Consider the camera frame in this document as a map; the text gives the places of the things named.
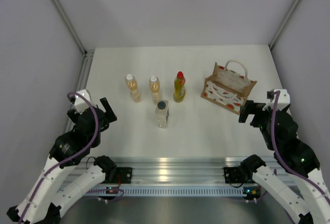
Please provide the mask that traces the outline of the burlap watermelon canvas bag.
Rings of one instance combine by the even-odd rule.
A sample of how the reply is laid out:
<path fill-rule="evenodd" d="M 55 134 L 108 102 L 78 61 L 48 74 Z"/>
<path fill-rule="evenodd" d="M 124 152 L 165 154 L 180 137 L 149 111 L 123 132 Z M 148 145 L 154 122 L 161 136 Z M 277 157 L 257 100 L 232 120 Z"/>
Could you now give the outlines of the burlap watermelon canvas bag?
<path fill-rule="evenodd" d="M 244 73 L 231 70 L 230 63 L 239 64 Z M 204 81 L 201 98 L 239 115 L 257 81 L 248 78 L 247 67 L 237 60 L 228 60 L 224 66 L 214 65 L 212 75 Z"/>

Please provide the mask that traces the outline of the amber bottle white cap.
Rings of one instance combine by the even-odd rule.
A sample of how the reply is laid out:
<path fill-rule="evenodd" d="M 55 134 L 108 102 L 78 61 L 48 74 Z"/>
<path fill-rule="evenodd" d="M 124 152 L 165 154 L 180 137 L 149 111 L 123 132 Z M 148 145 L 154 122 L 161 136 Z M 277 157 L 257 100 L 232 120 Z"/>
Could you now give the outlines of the amber bottle white cap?
<path fill-rule="evenodd" d="M 125 78 L 126 84 L 129 88 L 130 96 L 135 103 L 141 101 L 141 94 L 138 89 L 138 84 L 135 77 L 132 74 L 127 74 Z"/>
<path fill-rule="evenodd" d="M 151 90 L 152 101 L 155 105 L 157 105 L 161 99 L 159 78 L 152 75 L 150 77 L 149 87 Z"/>

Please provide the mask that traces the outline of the clear jar grey lid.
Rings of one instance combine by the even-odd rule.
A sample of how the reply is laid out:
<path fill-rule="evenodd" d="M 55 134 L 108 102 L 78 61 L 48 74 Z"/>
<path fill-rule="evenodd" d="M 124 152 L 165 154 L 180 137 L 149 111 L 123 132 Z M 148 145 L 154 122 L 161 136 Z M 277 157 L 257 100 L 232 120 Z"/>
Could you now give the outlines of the clear jar grey lid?
<path fill-rule="evenodd" d="M 158 127 L 166 129 L 168 126 L 169 102 L 167 100 L 160 100 L 156 105 L 155 113 Z"/>

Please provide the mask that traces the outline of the yellow bottle red cap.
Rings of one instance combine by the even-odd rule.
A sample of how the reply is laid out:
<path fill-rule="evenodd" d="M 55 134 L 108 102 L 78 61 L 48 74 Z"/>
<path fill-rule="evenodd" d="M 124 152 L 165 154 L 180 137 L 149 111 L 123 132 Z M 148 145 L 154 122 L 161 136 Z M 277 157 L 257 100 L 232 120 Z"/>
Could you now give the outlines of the yellow bottle red cap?
<path fill-rule="evenodd" d="M 186 90 L 185 90 L 186 79 L 182 71 L 177 73 L 177 76 L 174 80 L 174 94 L 173 99 L 175 102 L 179 103 L 184 100 Z"/>

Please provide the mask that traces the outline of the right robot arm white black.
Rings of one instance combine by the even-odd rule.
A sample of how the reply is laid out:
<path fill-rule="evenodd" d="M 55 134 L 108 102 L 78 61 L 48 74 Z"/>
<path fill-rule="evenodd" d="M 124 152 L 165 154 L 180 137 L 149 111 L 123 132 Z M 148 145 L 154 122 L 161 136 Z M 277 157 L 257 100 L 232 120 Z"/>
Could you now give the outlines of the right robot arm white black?
<path fill-rule="evenodd" d="M 250 125 L 260 129 L 267 148 L 274 152 L 278 164 L 293 179 L 300 193 L 284 184 L 257 155 L 240 163 L 238 170 L 245 181 L 259 184 L 286 211 L 293 223 L 329 223 L 329 190 L 323 180 L 314 151 L 297 137 L 298 125 L 287 113 L 289 105 L 276 112 L 264 103 L 246 101 L 239 122 L 253 115 Z"/>

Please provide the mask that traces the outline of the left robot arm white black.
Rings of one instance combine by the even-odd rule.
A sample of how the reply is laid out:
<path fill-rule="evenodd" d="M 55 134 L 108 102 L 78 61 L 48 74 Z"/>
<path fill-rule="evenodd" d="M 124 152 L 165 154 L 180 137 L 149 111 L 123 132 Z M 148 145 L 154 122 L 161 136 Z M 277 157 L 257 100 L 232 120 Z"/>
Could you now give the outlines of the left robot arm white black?
<path fill-rule="evenodd" d="M 84 93 L 69 93 L 74 108 L 67 115 L 73 128 L 60 135 L 49 152 L 46 164 L 27 197 L 10 207 L 7 216 L 16 223 L 58 223 L 83 195 L 96 185 L 116 178 L 117 166 L 109 157 L 95 159 L 81 176 L 64 189 L 61 186 L 92 148 L 101 143 L 101 132 L 117 120 L 106 98 L 103 109 L 91 103 Z"/>

